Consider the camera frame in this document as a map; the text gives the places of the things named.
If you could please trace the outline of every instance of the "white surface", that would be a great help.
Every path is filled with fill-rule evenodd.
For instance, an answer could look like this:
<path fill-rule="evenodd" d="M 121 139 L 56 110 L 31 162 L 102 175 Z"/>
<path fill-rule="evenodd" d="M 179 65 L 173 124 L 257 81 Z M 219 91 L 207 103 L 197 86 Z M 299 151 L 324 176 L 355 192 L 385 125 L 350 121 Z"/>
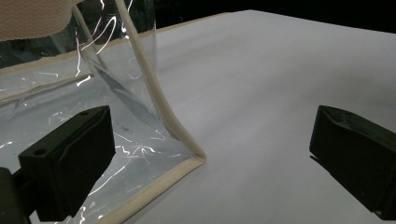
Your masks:
<path fill-rule="evenodd" d="M 208 161 L 128 223 L 383 223 L 309 141 L 319 105 L 396 131 L 396 35 L 244 11 L 158 47 L 165 95 Z"/>

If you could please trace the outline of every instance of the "screw hole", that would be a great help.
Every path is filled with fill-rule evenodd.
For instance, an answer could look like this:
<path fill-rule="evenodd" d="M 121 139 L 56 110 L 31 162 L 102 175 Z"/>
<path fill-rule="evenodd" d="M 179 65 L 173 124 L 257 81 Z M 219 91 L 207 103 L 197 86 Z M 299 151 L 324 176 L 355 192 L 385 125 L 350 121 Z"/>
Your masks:
<path fill-rule="evenodd" d="M 40 149 L 36 150 L 34 154 L 35 154 L 35 156 L 42 156 L 42 155 L 44 155 L 46 153 L 47 153 L 46 149 L 40 148 Z"/>

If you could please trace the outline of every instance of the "dark background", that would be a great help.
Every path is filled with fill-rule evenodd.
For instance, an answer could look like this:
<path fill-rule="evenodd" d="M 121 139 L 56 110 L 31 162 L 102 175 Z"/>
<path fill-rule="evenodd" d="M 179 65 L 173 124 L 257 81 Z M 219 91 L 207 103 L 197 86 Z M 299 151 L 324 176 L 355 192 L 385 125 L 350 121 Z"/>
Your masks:
<path fill-rule="evenodd" d="M 260 1 L 155 0 L 157 27 L 246 9 L 396 33 L 396 0 Z"/>

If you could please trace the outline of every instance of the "clear plastic bag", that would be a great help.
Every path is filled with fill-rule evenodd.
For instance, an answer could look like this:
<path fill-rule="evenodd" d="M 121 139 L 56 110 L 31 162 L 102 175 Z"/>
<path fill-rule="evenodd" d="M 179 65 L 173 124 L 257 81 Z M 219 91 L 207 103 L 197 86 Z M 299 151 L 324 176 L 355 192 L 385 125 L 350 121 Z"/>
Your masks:
<path fill-rule="evenodd" d="M 122 222 L 205 161 L 154 74 L 153 2 L 116 2 L 71 4 L 55 34 L 0 41 L 0 166 L 11 173 L 23 150 L 69 118 L 111 108 L 116 155 L 65 223 Z"/>

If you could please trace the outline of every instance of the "transparent vinyl sheet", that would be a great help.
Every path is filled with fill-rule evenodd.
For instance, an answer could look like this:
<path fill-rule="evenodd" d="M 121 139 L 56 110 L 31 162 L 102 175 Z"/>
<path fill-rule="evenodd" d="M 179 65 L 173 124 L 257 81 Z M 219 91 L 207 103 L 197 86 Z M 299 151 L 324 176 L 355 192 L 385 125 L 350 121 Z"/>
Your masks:
<path fill-rule="evenodd" d="M 110 106 L 116 154 L 76 216 L 64 223 L 98 220 L 193 156 L 159 119 L 109 2 L 78 4 L 58 34 L 0 42 L 0 166 L 11 173 L 20 168 L 18 155 L 38 139 L 83 110 Z M 155 63 L 152 1 L 125 4 Z M 36 214 L 31 220 L 39 222 Z"/>

